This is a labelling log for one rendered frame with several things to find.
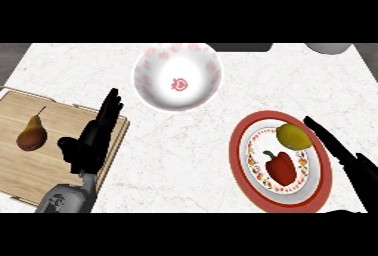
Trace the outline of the wooden cutting board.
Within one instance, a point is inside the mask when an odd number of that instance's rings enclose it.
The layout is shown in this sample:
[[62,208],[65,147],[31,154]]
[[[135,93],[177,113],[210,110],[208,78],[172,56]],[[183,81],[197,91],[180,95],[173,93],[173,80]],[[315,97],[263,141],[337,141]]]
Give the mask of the wooden cutting board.
[[[17,138],[33,116],[39,116],[48,131],[45,145],[24,151]],[[37,94],[9,89],[0,97],[0,192],[33,206],[58,184],[81,185],[64,161],[58,140],[79,138],[98,110],[67,105]]]

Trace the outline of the yellow lemon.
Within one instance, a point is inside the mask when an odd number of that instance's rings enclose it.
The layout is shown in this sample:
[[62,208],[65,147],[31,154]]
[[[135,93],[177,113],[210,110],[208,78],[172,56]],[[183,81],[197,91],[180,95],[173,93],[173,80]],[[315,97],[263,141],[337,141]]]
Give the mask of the yellow lemon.
[[294,151],[312,147],[312,140],[307,133],[293,124],[284,124],[276,128],[276,138],[282,146]]

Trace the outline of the brown pear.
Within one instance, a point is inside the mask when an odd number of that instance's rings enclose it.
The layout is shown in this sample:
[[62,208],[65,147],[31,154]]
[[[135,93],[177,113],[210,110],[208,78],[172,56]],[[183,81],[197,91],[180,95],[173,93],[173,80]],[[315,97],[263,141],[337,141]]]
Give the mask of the brown pear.
[[46,141],[48,131],[43,127],[40,114],[36,114],[17,138],[17,144],[24,151],[34,151],[45,145]]

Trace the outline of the dark grey flat object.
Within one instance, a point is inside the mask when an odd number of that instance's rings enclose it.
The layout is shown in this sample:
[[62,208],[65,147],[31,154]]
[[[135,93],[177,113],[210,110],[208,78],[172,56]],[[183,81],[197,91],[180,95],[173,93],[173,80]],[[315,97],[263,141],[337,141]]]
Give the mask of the dark grey flat object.
[[210,43],[217,52],[268,52],[272,43]]

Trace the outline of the red rimmed patterned plate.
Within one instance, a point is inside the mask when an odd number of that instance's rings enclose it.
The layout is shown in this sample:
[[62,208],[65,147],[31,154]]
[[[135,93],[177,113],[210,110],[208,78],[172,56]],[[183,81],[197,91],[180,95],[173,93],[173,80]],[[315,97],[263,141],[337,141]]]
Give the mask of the red rimmed patterned plate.
[[[279,142],[282,126],[296,126],[310,146],[294,150]],[[278,111],[250,114],[229,142],[229,163],[238,186],[266,212],[316,212],[328,199],[332,171],[325,147],[304,123]]]

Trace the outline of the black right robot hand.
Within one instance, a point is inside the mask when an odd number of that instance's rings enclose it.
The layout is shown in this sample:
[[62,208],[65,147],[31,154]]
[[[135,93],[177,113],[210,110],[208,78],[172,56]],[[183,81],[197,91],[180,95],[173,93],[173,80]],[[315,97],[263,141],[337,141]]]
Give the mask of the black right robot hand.
[[378,214],[378,166],[362,153],[350,153],[331,132],[309,116],[304,117],[304,124],[338,159],[366,211]]

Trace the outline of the pale grey round object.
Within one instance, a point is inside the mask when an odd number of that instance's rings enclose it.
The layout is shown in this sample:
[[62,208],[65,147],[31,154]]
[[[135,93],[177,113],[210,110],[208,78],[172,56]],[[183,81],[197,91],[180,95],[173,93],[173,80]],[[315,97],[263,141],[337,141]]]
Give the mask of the pale grey round object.
[[350,48],[352,44],[350,43],[307,43],[306,46],[321,54],[338,55]]

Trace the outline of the white bowl with pink print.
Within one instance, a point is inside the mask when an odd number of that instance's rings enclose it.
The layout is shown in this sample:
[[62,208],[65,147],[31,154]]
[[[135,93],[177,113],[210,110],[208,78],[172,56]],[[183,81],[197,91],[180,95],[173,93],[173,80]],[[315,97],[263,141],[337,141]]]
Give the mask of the white bowl with pink print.
[[136,93],[143,103],[161,112],[188,112],[206,105],[222,80],[222,59],[206,43],[155,43],[135,62]]

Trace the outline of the red bell pepper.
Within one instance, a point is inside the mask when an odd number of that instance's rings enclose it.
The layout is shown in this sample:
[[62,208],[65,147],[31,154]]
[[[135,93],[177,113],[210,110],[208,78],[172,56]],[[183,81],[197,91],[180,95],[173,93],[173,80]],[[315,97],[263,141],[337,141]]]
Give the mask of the red bell pepper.
[[270,151],[265,151],[265,154],[270,157],[270,160],[266,162],[268,173],[282,186],[288,186],[297,178],[297,171],[290,155],[285,152],[273,155]]

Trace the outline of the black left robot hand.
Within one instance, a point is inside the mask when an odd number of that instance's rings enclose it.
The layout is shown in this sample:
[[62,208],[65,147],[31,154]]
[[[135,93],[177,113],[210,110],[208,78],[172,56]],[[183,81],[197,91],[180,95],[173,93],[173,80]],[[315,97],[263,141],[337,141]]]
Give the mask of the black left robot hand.
[[80,138],[59,138],[58,146],[64,160],[71,164],[73,174],[81,172],[96,174],[99,172],[108,154],[111,134],[121,109],[121,96],[118,90],[112,88],[104,100],[96,119],[87,123]]

